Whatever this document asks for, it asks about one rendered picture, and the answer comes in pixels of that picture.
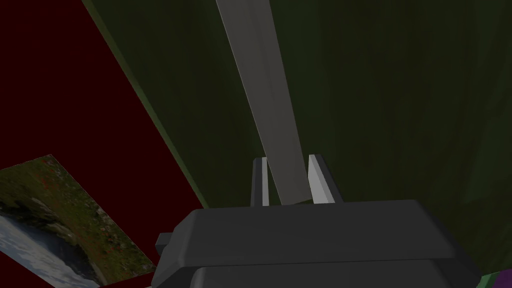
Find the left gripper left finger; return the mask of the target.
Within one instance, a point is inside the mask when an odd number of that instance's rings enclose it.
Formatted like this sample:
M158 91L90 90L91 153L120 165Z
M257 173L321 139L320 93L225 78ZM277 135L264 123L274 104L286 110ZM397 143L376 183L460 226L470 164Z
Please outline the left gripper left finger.
M250 206L269 206L268 162L266 157L257 157L252 163Z

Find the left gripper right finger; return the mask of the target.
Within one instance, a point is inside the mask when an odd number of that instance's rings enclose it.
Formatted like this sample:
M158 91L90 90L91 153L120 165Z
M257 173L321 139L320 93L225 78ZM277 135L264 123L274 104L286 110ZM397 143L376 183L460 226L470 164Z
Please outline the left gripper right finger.
M340 190L321 154L308 156L307 177L314 204L343 202Z

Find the grey bar handle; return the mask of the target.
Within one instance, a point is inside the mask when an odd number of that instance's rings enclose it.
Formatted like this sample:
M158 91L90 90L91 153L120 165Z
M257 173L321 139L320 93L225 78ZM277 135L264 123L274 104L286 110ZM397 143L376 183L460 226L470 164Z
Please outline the grey bar handle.
M283 205L312 199L270 0L215 0Z

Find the landscape picture on wall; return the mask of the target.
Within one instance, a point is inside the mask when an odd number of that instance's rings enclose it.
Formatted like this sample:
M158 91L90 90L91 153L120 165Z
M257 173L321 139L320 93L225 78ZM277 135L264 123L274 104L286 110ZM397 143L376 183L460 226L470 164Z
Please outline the landscape picture on wall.
M52 155L0 169L0 253L52 288L100 288L156 269Z

